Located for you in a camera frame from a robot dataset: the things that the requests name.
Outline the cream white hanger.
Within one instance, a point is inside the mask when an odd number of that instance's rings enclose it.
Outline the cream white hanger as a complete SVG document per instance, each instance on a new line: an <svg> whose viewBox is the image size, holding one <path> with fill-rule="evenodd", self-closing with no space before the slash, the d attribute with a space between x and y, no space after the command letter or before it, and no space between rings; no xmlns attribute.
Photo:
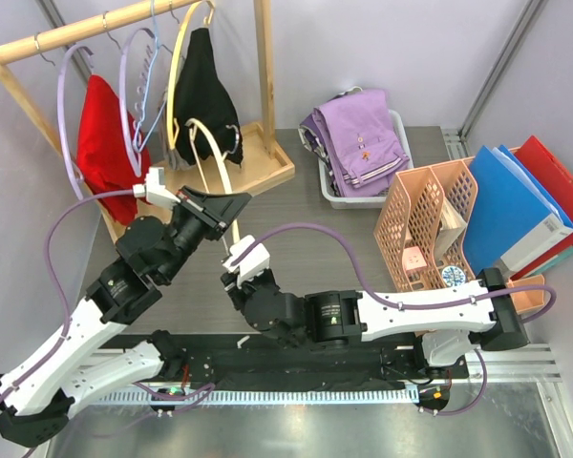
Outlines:
<svg viewBox="0 0 573 458"><path fill-rule="evenodd" d="M221 183L223 186L223 190L227 194L232 194L233 189L232 189L232 185L231 185L231 180L230 180L229 174L227 172L226 166L224 165L224 159L226 157L226 154L222 154L220 152L219 145L218 145L216 139L214 138L214 136L211 134L209 129L201 121L199 121L196 118L188 119L185 122L185 125L188 129L189 144L190 144L190 147L192 149L193 156L196 159L196 165L197 165L200 177L202 179L203 188L206 191L206 193L209 194L210 189L209 189L206 177L205 177L204 170L202 168L202 160L198 154L198 149L196 146L196 138L197 138L198 132L202 132L203 136L206 139L208 146L211 149L212 155L213 155L215 162L216 162L216 165L217 165L217 169L219 172L219 177L220 177L220 180L221 180Z"/></svg>

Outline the purple camouflage trousers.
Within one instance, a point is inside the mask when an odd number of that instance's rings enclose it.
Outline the purple camouflage trousers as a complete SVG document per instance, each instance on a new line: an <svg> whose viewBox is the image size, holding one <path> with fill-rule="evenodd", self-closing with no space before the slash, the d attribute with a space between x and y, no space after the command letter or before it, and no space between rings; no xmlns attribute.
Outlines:
<svg viewBox="0 0 573 458"><path fill-rule="evenodd" d="M320 130L316 125L312 114L309 114L299 125L298 134L302 141L303 146L310 152L317 155L317 157L325 164L328 175L330 188L333 193L338 196L339 189L336 186L336 181L332 166L329 160L329 154L327 152L325 141L321 137Z"/></svg>

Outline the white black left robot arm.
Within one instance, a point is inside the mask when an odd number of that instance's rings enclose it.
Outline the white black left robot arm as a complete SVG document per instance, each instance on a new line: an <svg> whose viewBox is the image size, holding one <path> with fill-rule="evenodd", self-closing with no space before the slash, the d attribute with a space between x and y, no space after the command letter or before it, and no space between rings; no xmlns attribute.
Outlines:
<svg viewBox="0 0 573 458"><path fill-rule="evenodd" d="M172 215L132 221L117 240L117 259L87 288L63 324L25 362L0 374L0 435L36 448L87 405L128 384L181 376L187 355L158 330L119 357L81 371L81 363L157 303L206 239L218 240L250 202L248 193L210 195L187 186L161 190Z"/></svg>

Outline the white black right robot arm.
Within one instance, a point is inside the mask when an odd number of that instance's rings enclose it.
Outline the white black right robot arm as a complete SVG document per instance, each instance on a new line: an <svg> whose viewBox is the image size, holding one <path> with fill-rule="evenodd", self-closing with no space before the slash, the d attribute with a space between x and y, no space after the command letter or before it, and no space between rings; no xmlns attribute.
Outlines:
<svg viewBox="0 0 573 458"><path fill-rule="evenodd" d="M221 282L247 324L282 348L329 352L410 334L413 369L426 378L476 348L498 352L529 343L511 297L487 298L481 280L396 293L391 296L395 307L378 293L357 290L298 297L280 289L271 269L246 281L225 272Z"/></svg>

